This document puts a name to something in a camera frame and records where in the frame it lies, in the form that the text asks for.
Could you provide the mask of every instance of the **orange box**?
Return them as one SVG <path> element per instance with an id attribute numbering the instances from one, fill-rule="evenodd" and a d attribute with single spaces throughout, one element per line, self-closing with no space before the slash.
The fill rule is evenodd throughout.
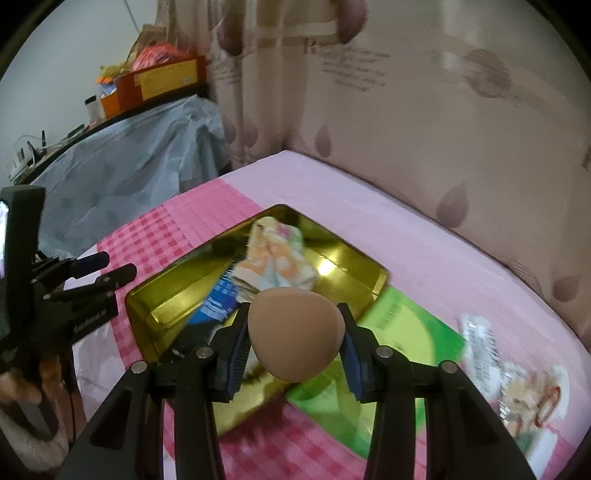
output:
<path id="1" fill-rule="evenodd" d="M 101 98 L 100 103 L 103 106 L 105 119 L 107 120 L 121 113 L 121 107 L 119 106 L 119 96 L 117 95 L 117 91 L 114 91 L 113 93 L 110 93 L 109 95 Z"/>
<path id="2" fill-rule="evenodd" d="M 206 83 L 205 75 L 203 55 L 126 73 L 115 79 L 120 111 L 126 112 L 183 87 Z"/>

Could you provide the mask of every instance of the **gold tin box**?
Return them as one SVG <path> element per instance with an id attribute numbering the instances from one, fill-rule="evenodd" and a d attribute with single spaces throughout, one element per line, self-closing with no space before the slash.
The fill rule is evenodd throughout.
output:
<path id="1" fill-rule="evenodd" d="M 304 237 L 304 254 L 318 271 L 313 291 L 347 302 L 356 320 L 386 285 L 388 271 L 326 228 L 287 205 L 275 205 L 197 247 L 147 279 L 125 297 L 125 308 L 143 357 L 158 361 L 201 305 L 228 265 L 246 252 L 252 224 L 264 216 L 294 225 Z M 217 430 L 231 429 L 287 384 L 267 372 L 245 380 L 229 404 L 215 404 Z"/>

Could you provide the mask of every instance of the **brown egg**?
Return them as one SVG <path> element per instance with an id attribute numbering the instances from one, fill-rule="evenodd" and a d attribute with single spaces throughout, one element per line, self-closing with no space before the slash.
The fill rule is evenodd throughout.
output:
<path id="1" fill-rule="evenodd" d="M 303 382 L 324 370 L 343 343 L 339 309 L 317 293 L 270 288 L 257 294 L 248 312 L 248 333 L 261 365 L 287 382 Z"/>

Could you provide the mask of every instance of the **curtain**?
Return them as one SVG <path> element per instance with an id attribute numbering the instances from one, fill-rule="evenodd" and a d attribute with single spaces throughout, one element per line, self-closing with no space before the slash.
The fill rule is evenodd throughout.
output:
<path id="1" fill-rule="evenodd" d="M 235 167 L 288 148 L 346 170 L 495 257 L 591 345 L 591 84 L 525 0 L 158 12 L 209 59 Z"/>

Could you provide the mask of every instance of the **yellow label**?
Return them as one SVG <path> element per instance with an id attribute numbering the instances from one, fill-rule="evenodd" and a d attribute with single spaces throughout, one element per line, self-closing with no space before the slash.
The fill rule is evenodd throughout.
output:
<path id="1" fill-rule="evenodd" d="M 162 95 L 177 88 L 197 83 L 197 60 L 187 60 L 172 65 L 138 73 L 136 78 L 142 90 L 142 99 Z"/>

